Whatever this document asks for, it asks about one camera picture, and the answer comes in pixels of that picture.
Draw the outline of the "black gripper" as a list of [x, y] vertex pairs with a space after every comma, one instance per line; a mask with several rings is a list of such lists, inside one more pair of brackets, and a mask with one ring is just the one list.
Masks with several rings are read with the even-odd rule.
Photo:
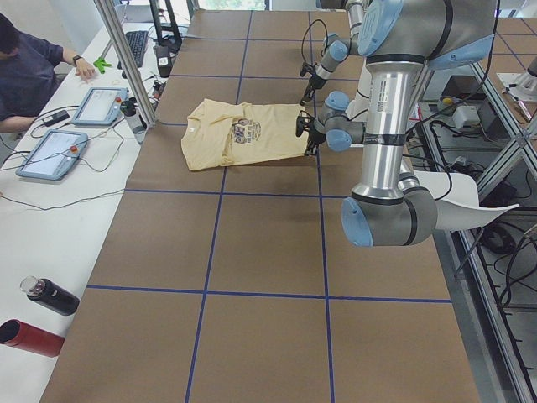
[[304, 131], [308, 133], [305, 156], [315, 156], [315, 148], [326, 141], [326, 136], [315, 127], [315, 119], [312, 117], [304, 119]]
[[307, 104], [310, 99], [313, 98], [315, 92], [320, 90], [325, 84], [326, 80], [324, 78], [318, 76], [317, 74], [313, 74], [308, 81], [304, 96], [300, 99], [300, 105], [304, 106]]

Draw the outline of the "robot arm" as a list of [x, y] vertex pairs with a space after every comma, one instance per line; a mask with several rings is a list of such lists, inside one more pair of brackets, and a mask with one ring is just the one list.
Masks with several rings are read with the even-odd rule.
[[305, 91], [310, 100], [349, 55], [361, 55], [371, 76], [367, 120], [347, 114], [349, 99], [333, 92], [310, 126], [307, 149], [327, 143], [335, 151], [363, 145], [360, 181], [342, 203], [341, 222], [360, 247], [421, 243], [435, 230], [434, 197], [403, 159], [413, 107], [413, 85], [422, 69], [478, 62], [493, 47], [496, 1], [321, 1], [342, 9], [350, 39], [332, 37]]
[[[310, 102], [317, 90], [320, 90], [331, 78], [336, 68], [346, 60], [349, 55], [358, 55], [358, 43], [362, 23], [370, 1], [342, 0], [342, 1], [316, 1], [315, 5], [321, 9], [342, 10], [347, 13], [350, 34], [348, 38], [342, 38], [337, 34], [329, 34], [326, 23], [321, 19], [315, 19], [310, 23], [305, 31], [300, 53], [302, 56], [302, 66], [300, 76], [310, 74], [307, 87], [300, 99], [300, 105], [304, 106]], [[321, 23], [326, 36], [323, 39], [321, 50], [321, 60], [319, 62], [308, 62], [304, 55], [304, 44], [307, 34], [315, 23]]]

